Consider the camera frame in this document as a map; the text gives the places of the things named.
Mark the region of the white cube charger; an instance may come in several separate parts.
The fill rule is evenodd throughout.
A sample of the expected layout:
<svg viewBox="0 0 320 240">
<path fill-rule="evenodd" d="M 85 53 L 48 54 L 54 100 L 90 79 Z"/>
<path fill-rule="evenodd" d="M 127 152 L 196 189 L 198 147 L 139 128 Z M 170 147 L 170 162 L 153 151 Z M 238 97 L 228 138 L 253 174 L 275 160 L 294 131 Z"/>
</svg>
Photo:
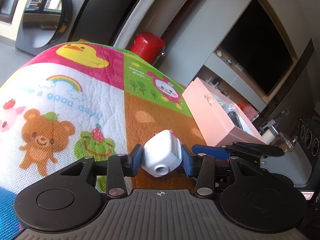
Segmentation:
<svg viewBox="0 0 320 240">
<path fill-rule="evenodd" d="M 145 143 L 141 166 L 153 177 L 165 176 L 181 163 L 181 142 L 171 130 L 163 130 Z"/>
</svg>

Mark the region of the pink cardboard box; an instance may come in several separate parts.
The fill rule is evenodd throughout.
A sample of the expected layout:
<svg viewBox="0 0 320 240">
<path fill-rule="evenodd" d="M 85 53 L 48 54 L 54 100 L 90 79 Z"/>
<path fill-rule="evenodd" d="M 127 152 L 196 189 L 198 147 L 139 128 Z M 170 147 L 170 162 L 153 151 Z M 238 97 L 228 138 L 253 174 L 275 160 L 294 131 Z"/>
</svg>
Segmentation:
<svg viewBox="0 0 320 240">
<path fill-rule="evenodd" d="M 236 103 L 204 81 L 196 78 L 182 94 L 208 146 L 226 146 L 233 142 L 265 144 L 262 136 Z M 216 101 L 219 97 L 239 111 L 243 129 L 236 127 Z"/>
</svg>

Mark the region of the clear plastic bag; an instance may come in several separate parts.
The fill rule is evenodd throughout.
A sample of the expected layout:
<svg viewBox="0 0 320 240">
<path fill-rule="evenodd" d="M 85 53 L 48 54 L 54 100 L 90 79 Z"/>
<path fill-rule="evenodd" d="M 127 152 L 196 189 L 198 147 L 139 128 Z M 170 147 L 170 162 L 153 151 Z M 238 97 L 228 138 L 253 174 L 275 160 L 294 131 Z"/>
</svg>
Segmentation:
<svg viewBox="0 0 320 240">
<path fill-rule="evenodd" d="M 215 97 L 215 99 L 222 107 L 222 109 L 225 111 L 225 113 L 228 115 L 233 124 L 236 127 L 243 129 L 241 123 L 241 116 L 239 115 L 239 111 L 236 109 L 236 107 L 232 103 L 227 103 L 219 97 Z"/>
</svg>

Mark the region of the colourful cartoon play mat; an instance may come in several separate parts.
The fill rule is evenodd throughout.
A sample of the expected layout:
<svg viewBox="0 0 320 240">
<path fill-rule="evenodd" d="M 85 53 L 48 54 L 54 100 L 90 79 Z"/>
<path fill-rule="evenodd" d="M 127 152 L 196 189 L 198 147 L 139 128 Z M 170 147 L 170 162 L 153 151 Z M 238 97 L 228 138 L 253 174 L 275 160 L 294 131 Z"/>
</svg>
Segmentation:
<svg viewBox="0 0 320 240">
<path fill-rule="evenodd" d="M 204 139 L 183 88 L 133 53 L 65 43 L 40 53 L 1 87 L 1 239 L 21 229 L 14 199 L 74 161 L 127 154 L 168 129 Z"/>
</svg>

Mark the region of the black television screen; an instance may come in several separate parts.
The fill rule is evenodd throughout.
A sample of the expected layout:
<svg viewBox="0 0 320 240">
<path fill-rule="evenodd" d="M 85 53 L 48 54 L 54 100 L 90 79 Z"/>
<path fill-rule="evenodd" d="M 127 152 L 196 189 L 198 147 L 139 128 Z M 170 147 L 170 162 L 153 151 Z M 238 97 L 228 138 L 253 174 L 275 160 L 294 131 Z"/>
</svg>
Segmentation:
<svg viewBox="0 0 320 240">
<path fill-rule="evenodd" d="M 252 0 L 221 42 L 265 94 L 270 94 L 293 64 L 270 16 Z"/>
</svg>

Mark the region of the red cylindrical canister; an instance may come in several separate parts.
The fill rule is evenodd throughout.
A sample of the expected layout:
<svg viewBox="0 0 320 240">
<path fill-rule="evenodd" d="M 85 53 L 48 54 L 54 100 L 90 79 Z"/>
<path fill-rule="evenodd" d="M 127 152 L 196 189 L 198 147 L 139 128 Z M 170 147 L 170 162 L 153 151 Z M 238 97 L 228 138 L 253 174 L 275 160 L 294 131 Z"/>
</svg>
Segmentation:
<svg viewBox="0 0 320 240">
<path fill-rule="evenodd" d="M 144 61 L 153 65 L 162 55 L 165 42 L 149 32 L 138 34 L 130 48 L 130 51 L 142 58 Z"/>
</svg>

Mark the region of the grey washing machine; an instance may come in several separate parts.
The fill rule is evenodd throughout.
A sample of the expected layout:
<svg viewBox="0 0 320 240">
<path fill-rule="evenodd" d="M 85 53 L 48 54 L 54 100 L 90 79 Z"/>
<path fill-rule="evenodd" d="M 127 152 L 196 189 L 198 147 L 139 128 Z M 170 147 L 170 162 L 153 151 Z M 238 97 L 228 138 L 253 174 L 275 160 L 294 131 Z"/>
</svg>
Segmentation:
<svg viewBox="0 0 320 240">
<path fill-rule="evenodd" d="M 27 0 L 15 47 L 31 55 L 68 41 L 86 0 Z"/>
</svg>

